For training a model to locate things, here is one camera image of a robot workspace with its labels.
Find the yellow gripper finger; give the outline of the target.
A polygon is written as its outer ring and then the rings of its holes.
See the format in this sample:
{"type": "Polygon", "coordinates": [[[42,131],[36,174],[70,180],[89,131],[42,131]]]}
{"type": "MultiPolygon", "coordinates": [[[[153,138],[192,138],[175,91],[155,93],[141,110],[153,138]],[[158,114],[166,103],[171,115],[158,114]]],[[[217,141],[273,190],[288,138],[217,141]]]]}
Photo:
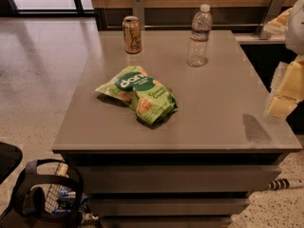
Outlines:
{"type": "Polygon", "coordinates": [[[280,62],[275,69],[266,114],[287,118],[304,100],[304,61],[280,62]]]}
{"type": "Polygon", "coordinates": [[[292,8],[288,8],[280,13],[276,18],[269,21],[264,26],[264,31],[271,34],[285,34],[289,30],[289,19],[292,8]]]}

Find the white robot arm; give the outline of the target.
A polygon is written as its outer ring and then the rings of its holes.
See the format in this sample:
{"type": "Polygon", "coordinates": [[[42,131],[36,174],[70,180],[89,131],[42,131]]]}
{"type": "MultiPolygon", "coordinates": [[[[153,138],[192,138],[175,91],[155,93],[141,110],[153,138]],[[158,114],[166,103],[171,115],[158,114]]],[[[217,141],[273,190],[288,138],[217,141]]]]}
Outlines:
{"type": "Polygon", "coordinates": [[[285,36],[286,48],[296,54],[289,64],[280,62],[271,82],[265,114],[286,119],[304,100],[304,0],[268,22],[265,31],[285,36]]]}

